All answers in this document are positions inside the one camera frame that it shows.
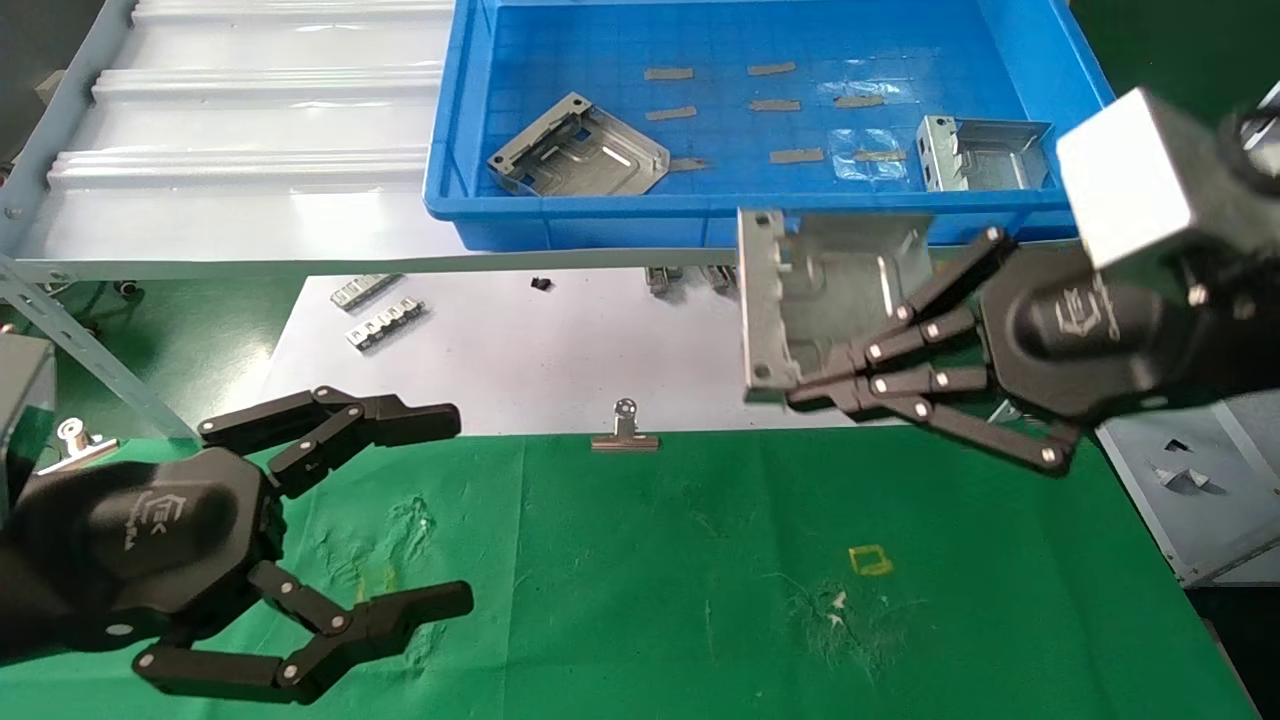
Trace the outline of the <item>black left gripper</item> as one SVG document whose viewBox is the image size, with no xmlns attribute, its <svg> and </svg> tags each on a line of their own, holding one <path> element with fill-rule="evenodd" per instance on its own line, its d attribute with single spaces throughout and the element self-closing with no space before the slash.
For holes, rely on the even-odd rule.
<svg viewBox="0 0 1280 720">
<path fill-rule="evenodd" d="M 320 386 L 201 421 L 207 448 L 179 461 L 33 479 L 15 502 L 15 653 L 163 638 L 133 669 L 164 694 L 315 702 L 351 669 L 403 653 L 420 626 L 470 614 L 474 592 L 447 582 L 343 609 L 274 564 L 287 528 L 278 497 L 298 498 L 366 447 L 461 429 L 453 404 Z M 242 457 L 275 447 L 268 478 Z M 308 642 L 284 659 L 193 648 L 259 600 L 310 630 Z"/>
</svg>

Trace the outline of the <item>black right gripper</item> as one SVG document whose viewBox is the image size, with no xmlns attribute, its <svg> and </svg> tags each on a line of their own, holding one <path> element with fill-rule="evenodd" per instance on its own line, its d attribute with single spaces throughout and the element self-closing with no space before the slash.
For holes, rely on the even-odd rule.
<svg viewBox="0 0 1280 720">
<path fill-rule="evenodd" d="M 1006 231 L 988 227 L 900 301 L 870 338 L 835 348 L 828 375 L 786 392 L 799 413 L 836 409 L 860 420 L 891 415 L 1050 477 L 1073 464 L 1073 429 L 1029 436 L 947 405 L 989 389 L 983 366 L 899 372 L 872 368 L 938 351 L 980 324 L 996 384 L 1062 421 L 1105 421 L 1172 405 L 1201 329 L 1190 307 L 1160 290 L 1110 279 L 1080 251 L 1021 247 L 1006 260 Z"/>
</svg>

